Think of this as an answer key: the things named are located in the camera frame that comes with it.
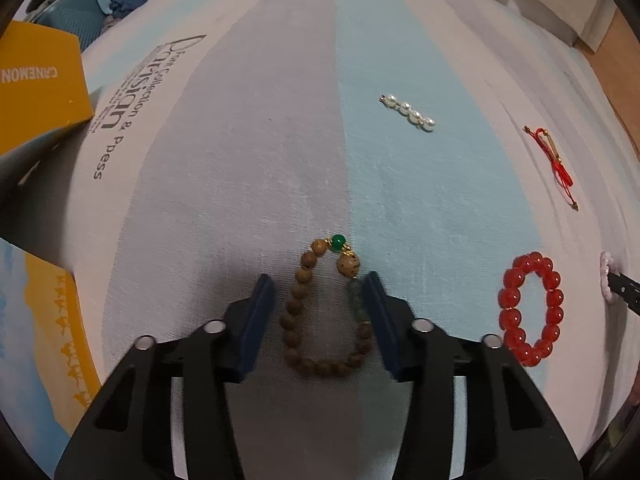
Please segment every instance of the wooden floor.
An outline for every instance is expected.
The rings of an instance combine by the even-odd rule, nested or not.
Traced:
[[[640,160],[640,43],[620,10],[594,53],[578,40]]]

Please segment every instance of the green bead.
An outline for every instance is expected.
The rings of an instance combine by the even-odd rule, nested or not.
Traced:
[[[333,235],[331,237],[331,250],[338,253],[345,243],[347,243],[347,238],[344,235]]]

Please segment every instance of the pearl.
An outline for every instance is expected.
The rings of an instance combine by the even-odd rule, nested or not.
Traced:
[[[409,115],[409,112],[411,111],[411,105],[409,103],[407,103],[407,102],[400,103],[400,105],[398,107],[398,111],[402,115]]]
[[[409,120],[413,124],[422,124],[422,114],[416,110],[409,111]]]
[[[383,95],[382,96],[382,101],[385,104],[386,107],[388,108],[395,108],[396,105],[398,104],[398,99],[396,99],[396,96],[394,95]]]
[[[436,121],[434,121],[430,117],[422,118],[422,128],[425,132],[432,132],[435,125]]]

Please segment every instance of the bead bracelet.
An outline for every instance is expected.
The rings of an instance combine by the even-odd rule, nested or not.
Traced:
[[[560,307],[564,301],[564,294],[558,288],[560,274],[553,270],[551,258],[543,257],[537,251],[524,256],[518,256],[513,261],[513,268],[504,273],[502,280],[504,289],[498,293],[498,304],[502,311],[498,317],[500,328],[505,331],[504,344],[516,356],[523,366],[533,367],[551,355],[553,343],[560,337],[558,324],[564,319],[564,311]],[[542,285],[546,289],[546,325],[542,329],[540,339],[533,347],[527,343],[527,334],[520,328],[522,314],[516,308],[520,303],[520,286],[525,277],[534,272],[542,278]]]
[[[299,347],[302,342],[298,331],[298,316],[304,310],[302,300],[308,295],[308,284],[313,278],[311,269],[316,266],[318,258],[329,249],[334,253],[340,253],[337,261],[338,272],[350,278],[347,285],[349,304],[354,311],[356,322],[356,346],[355,352],[346,359],[334,361],[322,359],[314,361],[302,356]],[[291,289],[292,298],[287,303],[287,313],[280,317],[280,325],[284,329],[284,361],[287,365],[297,370],[303,377],[318,375],[319,377],[346,377],[354,368],[359,368],[364,363],[367,353],[373,347],[371,325],[362,306],[362,283],[357,279],[360,270],[360,259],[343,235],[334,235],[330,238],[313,241],[310,250],[300,257],[300,268],[296,271],[296,284]]]

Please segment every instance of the metal screw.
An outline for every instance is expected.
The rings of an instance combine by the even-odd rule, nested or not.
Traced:
[[[226,324],[224,321],[220,321],[219,319],[214,319],[213,321],[209,321],[204,326],[204,331],[207,334],[219,334],[226,328]]]
[[[134,346],[138,350],[149,350],[155,344],[156,340],[153,338],[153,336],[143,335],[142,337],[136,339],[136,343]]]
[[[428,319],[424,319],[423,317],[414,319],[414,322],[411,323],[411,326],[414,327],[414,330],[417,330],[418,332],[431,332],[431,330],[433,330],[433,323]]]
[[[489,348],[500,348],[502,346],[502,338],[495,334],[487,334],[482,338],[482,342]]]

